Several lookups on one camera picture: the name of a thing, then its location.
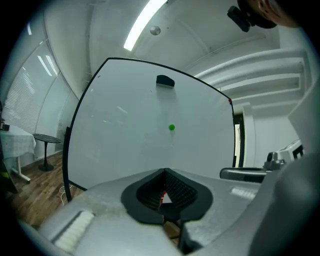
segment ceiling light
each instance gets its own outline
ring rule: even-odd
[[[47,68],[46,64],[44,63],[43,59],[41,58],[41,56],[38,55],[38,59],[41,62],[42,66],[44,67],[45,71],[48,73],[48,75],[50,77],[52,77],[52,74],[50,73],[49,69]]]
[[[119,106],[117,106],[117,108],[118,108],[119,110],[121,110],[123,113],[128,114],[128,112],[127,112],[127,111],[125,111],[123,108],[121,108],[121,107],[119,107]]]
[[[30,23],[28,23],[28,25],[26,26],[26,29],[28,30],[29,36],[31,36],[32,33],[31,33]]]
[[[148,24],[148,22],[151,20],[153,15],[160,9],[161,6],[166,3],[167,0],[150,0],[142,12],[140,13],[139,17],[136,19],[135,23],[133,24],[133,27],[131,28],[131,31],[124,43],[123,48],[131,51],[136,41],[138,40],[138,37],[140,36],[141,32],[144,30],[145,26]]]
[[[53,72],[55,73],[55,76],[57,76],[57,75],[58,75],[58,72],[56,71],[55,66],[54,66],[54,63],[52,62],[50,56],[46,55],[46,59],[48,60],[51,68],[53,69]]]
[[[158,27],[158,26],[152,26],[152,27],[150,28],[150,33],[151,33],[152,35],[154,35],[154,36],[160,35],[161,29],[160,29],[160,27]]]

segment ceiling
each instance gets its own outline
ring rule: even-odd
[[[78,53],[78,57],[73,56],[65,60],[68,62],[68,72],[73,70],[75,74],[94,74],[109,57],[141,59],[189,72],[190,67],[198,65],[217,52],[227,53],[225,57],[219,58],[221,63],[256,51],[274,49],[279,43],[277,28],[252,27],[245,33],[228,18],[227,11],[230,6],[237,5],[236,0],[168,0],[144,28],[132,51],[128,51],[123,46],[148,1],[58,1],[55,3],[55,8],[45,11],[46,29],[51,47],[53,50],[60,47],[51,42],[53,37],[59,36],[57,32],[60,32],[64,38],[64,46],[70,49],[77,48]],[[159,26],[161,33],[152,35],[150,33],[152,26]],[[230,54],[228,56],[228,47],[250,42],[261,44],[262,41],[266,45],[262,48],[250,46],[243,52],[234,50],[234,56]],[[63,56],[58,56],[59,50],[54,52],[61,66],[59,59],[63,59]],[[207,59],[206,64],[200,65],[198,70],[203,71],[217,64],[219,63],[215,60]],[[81,87],[83,91],[88,83],[85,81],[89,79],[83,78],[82,83],[77,82],[74,86]]]

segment white wall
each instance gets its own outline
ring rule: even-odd
[[[78,99],[92,77],[89,28],[93,7],[88,3],[89,0],[52,1],[44,12],[53,55]]]
[[[264,36],[253,36],[247,40],[214,51],[198,61],[186,65],[181,70],[192,76],[196,76],[200,72],[235,58],[273,49],[276,49],[276,45],[270,43],[268,38]]]
[[[68,98],[66,99],[66,102],[64,104],[58,124],[58,129],[56,132],[56,137],[62,141],[59,144],[55,144],[56,152],[63,150],[66,128],[71,126],[72,118],[76,111],[78,102],[78,98],[72,91],[70,91]]]
[[[319,59],[301,30],[279,27],[278,31],[280,49],[297,49],[285,58],[259,58],[199,76],[232,98],[236,114],[243,113],[245,167],[262,167],[269,152],[298,139],[288,115],[303,98],[312,81],[319,77]],[[298,53],[298,49],[304,49],[304,54]],[[232,50],[230,55],[228,51],[220,54],[222,59],[236,62]],[[215,62],[212,57],[213,65],[210,66],[210,58],[208,60],[203,59],[191,66],[189,73],[196,75],[199,71],[209,71],[212,66],[221,63],[219,58]]]
[[[313,84],[320,75],[319,55],[302,28],[279,27],[280,48],[303,48],[309,59]]]
[[[47,39],[43,13],[35,15],[12,49],[0,80],[0,101],[4,105],[8,91],[19,70],[28,57]]]
[[[36,127],[37,134],[45,134],[56,137],[60,117],[66,104],[67,98],[70,94],[70,88],[65,82],[64,77],[60,75],[55,79],[48,94],[45,97],[38,123]],[[36,140],[34,149],[35,159],[42,159],[45,157],[45,143]],[[50,156],[55,153],[55,144],[48,143],[47,155]]]
[[[282,106],[267,109],[254,109],[255,159],[254,166],[262,167],[269,152],[278,151],[298,139],[288,114],[291,107]]]
[[[30,134],[56,137],[71,89],[52,55],[43,13],[35,15],[29,24],[30,29],[26,27],[21,33],[0,81],[4,103],[2,116],[7,124],[16,125]],[[77,104],[78,99],[75,99],[71,100],[72,105]],[[71,122],[72,117],[73,112],[69,110],[63,116],[64,122]],[[36,141],[34,152],[35,155],[26,154],[20,158],[21,166],[44,157],[44,142]],[[54,153],[55,145],[49,143],[47,155]],[[6,164],[10,169],[16,161],[8,159]]]

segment cable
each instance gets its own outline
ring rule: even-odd
[[[65,203],[64,203],[64,201],[62,200],[63,194],[66,193],[65,186],[60,187],[59,192],[62,193],[62,194],[60,195],[60,198],[61,198],[61,202],[62,202],[63,206],[65,206]]]

